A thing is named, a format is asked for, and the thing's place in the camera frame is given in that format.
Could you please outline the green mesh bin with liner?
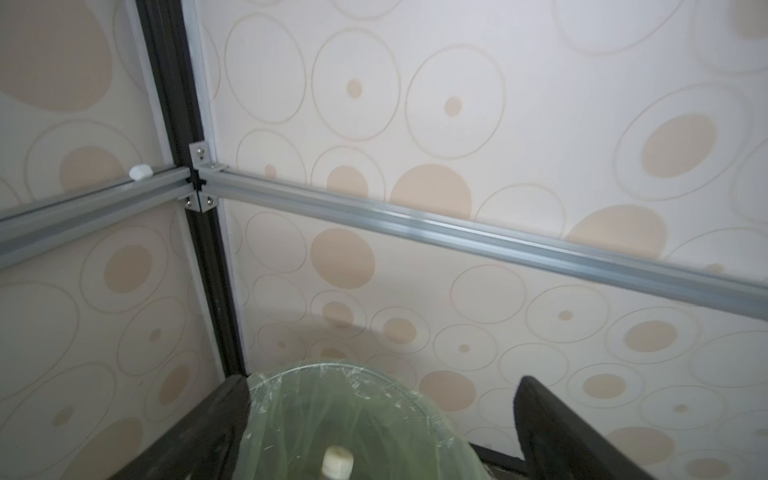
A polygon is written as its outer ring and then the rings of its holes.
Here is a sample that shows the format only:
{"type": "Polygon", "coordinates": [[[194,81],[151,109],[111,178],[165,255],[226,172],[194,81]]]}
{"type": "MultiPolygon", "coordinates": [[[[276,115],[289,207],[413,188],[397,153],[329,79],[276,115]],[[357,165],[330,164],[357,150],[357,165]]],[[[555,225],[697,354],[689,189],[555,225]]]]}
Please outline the green mesh bin with liner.
{"type": "Polygon", "coordinates": [[[353,479],[488,479],[474,449],[428,397],[344,361],[248,377],[237,479],[319,479],[325,452],[353,457],[353,479]]]}

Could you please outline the brown Nescafe bottle front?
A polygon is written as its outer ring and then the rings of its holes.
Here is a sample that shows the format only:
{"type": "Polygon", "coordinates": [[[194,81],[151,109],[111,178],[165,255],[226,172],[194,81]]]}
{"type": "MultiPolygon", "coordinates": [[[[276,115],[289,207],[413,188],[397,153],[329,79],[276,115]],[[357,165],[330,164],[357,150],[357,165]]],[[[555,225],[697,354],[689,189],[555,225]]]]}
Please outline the brown Nescafe bottle front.
{"type": "Polygon", "coordinates": [[[350,480],[354,468],[354,455],[348,449],[333,445],[324,453],[321,466],[323,480],[350,480]]]}

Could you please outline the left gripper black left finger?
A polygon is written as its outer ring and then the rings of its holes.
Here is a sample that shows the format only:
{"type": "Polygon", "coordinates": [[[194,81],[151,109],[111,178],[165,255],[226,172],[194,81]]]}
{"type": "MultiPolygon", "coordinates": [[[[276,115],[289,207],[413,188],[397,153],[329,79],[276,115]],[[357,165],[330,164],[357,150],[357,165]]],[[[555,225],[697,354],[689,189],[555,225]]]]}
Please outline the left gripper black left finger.
{"type": "Polygon", "coordinates": [[[234,476],[250,410],[242,375],[225,379],[114,479],[223,479],[234,476]]]}

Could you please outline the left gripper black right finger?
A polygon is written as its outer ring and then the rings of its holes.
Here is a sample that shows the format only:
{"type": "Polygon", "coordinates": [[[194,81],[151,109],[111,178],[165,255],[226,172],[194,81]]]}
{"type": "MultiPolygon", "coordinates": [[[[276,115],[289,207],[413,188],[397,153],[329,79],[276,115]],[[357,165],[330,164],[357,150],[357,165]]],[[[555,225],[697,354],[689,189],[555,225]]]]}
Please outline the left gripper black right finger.
{"type": "Polygon", "coordinates": [[[530,479],[652,479],[533,376],[521,379],[513,410],[530,479]]]}

